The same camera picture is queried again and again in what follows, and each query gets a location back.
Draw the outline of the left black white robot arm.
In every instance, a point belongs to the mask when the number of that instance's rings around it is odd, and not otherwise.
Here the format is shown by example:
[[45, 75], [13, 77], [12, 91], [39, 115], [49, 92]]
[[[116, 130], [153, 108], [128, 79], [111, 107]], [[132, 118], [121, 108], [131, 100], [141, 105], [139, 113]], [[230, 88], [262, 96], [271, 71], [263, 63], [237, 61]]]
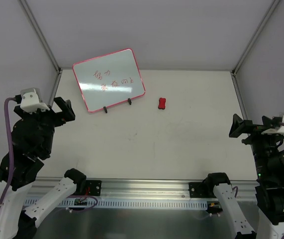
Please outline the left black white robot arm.
[[86, 190], [86, 175], [72, 168], [58, 185], [31, 207], [25, 197], [52, 150], [55, 128], [75, 120], [71, 101], [54, 98], [61, 109], [24, 111], [20, 96], [4, 102], [8, 153], [0, 163], [0, 239], [31, 239], [43, 220], [62, 200]]

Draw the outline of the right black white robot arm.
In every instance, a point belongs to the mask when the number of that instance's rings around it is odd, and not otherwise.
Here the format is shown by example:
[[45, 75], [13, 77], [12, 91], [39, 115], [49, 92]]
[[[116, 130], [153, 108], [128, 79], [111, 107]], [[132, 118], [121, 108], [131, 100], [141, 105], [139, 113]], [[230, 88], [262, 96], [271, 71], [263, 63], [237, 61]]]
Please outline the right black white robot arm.
[[255, 161], [257, 182], [256, 199], [259, 224], [255, 231], [246, 220], [226, 173], [209, 173], [203, 181], [206, 194], [216, 197], [230, 227], [232, 239], [284, 239], [284, 114], [262, 117], [262, 124], [233, 115], [230, 138], [242, 134], [250, 145]]

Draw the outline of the red whiteboard eraser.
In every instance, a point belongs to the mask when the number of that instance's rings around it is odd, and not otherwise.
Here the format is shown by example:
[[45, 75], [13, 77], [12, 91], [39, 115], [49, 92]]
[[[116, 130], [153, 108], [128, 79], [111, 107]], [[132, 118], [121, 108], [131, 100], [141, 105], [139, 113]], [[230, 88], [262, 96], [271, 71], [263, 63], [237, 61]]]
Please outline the red whiteboard eraser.
[[166, 98], [159, 98], [158, 109], [164, 110], [166, 108]]

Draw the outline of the pink-framed small whiteboard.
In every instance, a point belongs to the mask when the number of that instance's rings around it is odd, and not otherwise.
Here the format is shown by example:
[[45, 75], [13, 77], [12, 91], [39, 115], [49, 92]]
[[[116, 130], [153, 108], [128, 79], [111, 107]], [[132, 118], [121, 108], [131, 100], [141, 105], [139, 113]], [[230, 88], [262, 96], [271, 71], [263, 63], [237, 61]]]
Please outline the pink-framed small whiteboard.
[[72, 70], [89, 113], [146, 93], [134, 52], [130, 48], [75, 63]]

